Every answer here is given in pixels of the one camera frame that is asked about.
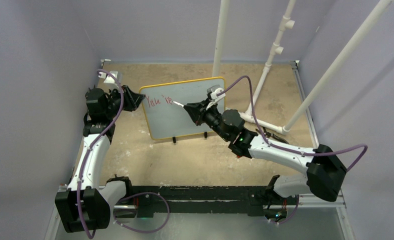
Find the white pvc pipe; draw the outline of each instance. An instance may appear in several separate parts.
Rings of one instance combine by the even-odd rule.
[[[246,121],[246,122],[248,122],[248,123],[252,123],[252,124],[256,123],[256,122],[255,122],[255,119],[253,118],[252,115],[248,115],[248,114],[243,113],[243,112],[238,112],[238,113],[239,113],[239,116],[240,116],[244,121]],[[270,123],[268,123],[268,122],[265,122],[265,121],[262,121],[262,120],[259,120],[259,119],[257,119],[257,122],[258,122],[259,125],[262,126],[262,127],[268,128],[268,129],[273,130],[273,131],[275,131],[275,132],[277,132],[277,133],[279,133],[279,134],[285,135],[285,133],[283,132],[283,127],[281,127],[281,126],[275,126],[275,125],[273,125],[273,124],[270,124]]]
[[[216,44],[214,47],[214,59],[212,77],[218,77],[221,71],[222,48],[224,45],[225,27],[228,19],[228,9],[230,8],[230,0],[220,1],[219,21],[217,23]]]
[[[350,38],[348,43],[344,46],[323,76],[320,78],[319,82],[315,85],[306,99],[302,102],[300,107],[291,117],[289,122],[282,127],[283,132],[287,133],[290,131],[291,127],[296,123],[297,119],[306,111],[309,105],[315,100],[319,95],[324,86],[328,83],[331,77],[337,72],[338,69],[344,64],[350,54],[355,50],[355,48],[361,43],[362,39],[368,34],[372,27],[377,23],[380,16],[386,11],[387,7],[394,0],[380,0],[378,4],[373,8],[368,17],[360,25],[359,29]]]
[[[274,60],[274,56],[276,54],[281,54],[283,52],[283,47],[280,46],[281,39],[283,38],[284,31],[286,29],[292,29],[294,25],[294,21],[290,20],[290,15],[291,12],[293,11],[294,5],[296,4],[296,0],[289,0],[287,9],[285,10],[284,15],[282,16],[281,23],[279,24],[279,31],[276,34],[275,41],[273,42],[270,52],[269,52],[269,57],[267,58],[266,63],[264,64],[262,76],[259,79],[259,82],[257,84],[256,90],[254,91],[253,94],[253,103],[256,105],[256,101],[258,100],[259,94],[262,90],[263,84],[266,80],[266,76],[271,69],[272,66],[272,61]],[[252,104],[250,103],[248,105],[247,110],[245,111],[247,115],[252,114]]]

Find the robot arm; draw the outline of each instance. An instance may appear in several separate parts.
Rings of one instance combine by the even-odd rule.
[[[117,72],[111,73],[119,79]],[[78,212],[77,191],[80,191],[86,226],[92,230],[107,228],[109,222],[113,220],[112,212],[117,201],[132,192],[129,178],[117,176],[109,179],[105,188],[99,190],[103,161],[112,143],[115,125],[113,124],[97,140],[92,149],[90,149],[90,145],[109,126],[120,108],[129,112],[135,111],[145,96],[132,92],[126,85],[123,85],[119,90],[116,85],[113,85],[114,80],[111,77],[103,77],[105,78],[104,83],[112,87],[110,87],[109,93],[94,87],[85,94],[88,111],[83,118],[82,154],[72,181],[67,186],[67,191],[58,192],[55,197],[55,205],[61,222],[68,233],[84,231]],[[123,106],[121,106],[121,94],[124,98]],[[90,153],[86,159],[81,180],[79,166],[85,161],[87,150],[90,150]],[[82,181],[80,189],[78,189],[78,181]]]
[[[328,153],[331,148],[320,145],[317,149],[293,146],[270,140],[276,146],[296,150],[292,153],[270,146],[257,132],[244,127],[245,121],[237,110],[228,109],[222,114],[217,110],[217,102],[225,95],[216,96],[223,89],[214,86],[207,90],[207,99],[183,106],[191,120],[197,125],[207,124],[224,141],[230,142],[228,148],[237,157],[264,159],[290,167],[300,174],[293,176],[274,176],[268,185],[271,197],[287,198],[291,195],[309,194],[329,202],[337,199],[347,169],[333,156],[304,156],[303,153]]]

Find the white marker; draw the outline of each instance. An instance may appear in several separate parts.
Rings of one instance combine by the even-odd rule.
[[[184,107],[183,104],[181,104],[181,103],[179,103],[179,102],[177,102],[177,101],[173,101],[173,103],[176,104],[176,105],[178,105],[178,106],[180,106],[180,107],[182,107],[182,108]]]

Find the floor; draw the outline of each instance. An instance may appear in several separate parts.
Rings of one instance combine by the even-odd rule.
[[[223,64],[221,75],[229,86],[242,75],[248,75],[253,90],[261,76],[263,64]],[[211,64],[105,64],[105,70],[123,73],[122,84],[138,92],[140,87],[160,83],[211,77]],[[98,87],[107,91],[103,80]],[[245,111],[250,95],[248,83],[241,81],[226,98],[226,107]],[[258,119],[283,126],[301,104],[293,70],[288,64],[273,65],[256,104]],[[252,131],[256,126],[246,123]],[[100,185],[114,174],[129,176],[133,185],[256,186],[267,185],[277,174],[296,171],[262,159],[236,156],[228,143],[217,135],[155,141],[149,136],[143,108],[124,111],[116,122],[116,132],[101,171]],[[285,137],[290,144],[311,147],[312,140],[304,116]]]

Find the lavender wall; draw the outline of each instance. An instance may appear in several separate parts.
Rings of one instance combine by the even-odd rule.
[[[43,239],[99,58],[72,3],[0,0],[0,239]]]
[[[378,1],[337,0],[300,62],[306,94]],[[367,143],[343,184],[357,239],[394,239],[394,3],[310,106],[323,144]],[[342,155],[348,166],[357,153]]]
[[[335,0],[298,0],[276,62],[298,60]],[[102,59],[126,62],[213,61],[220,0],[74,1]],[[266,62],[287,0],[231,0],[223,61]]]

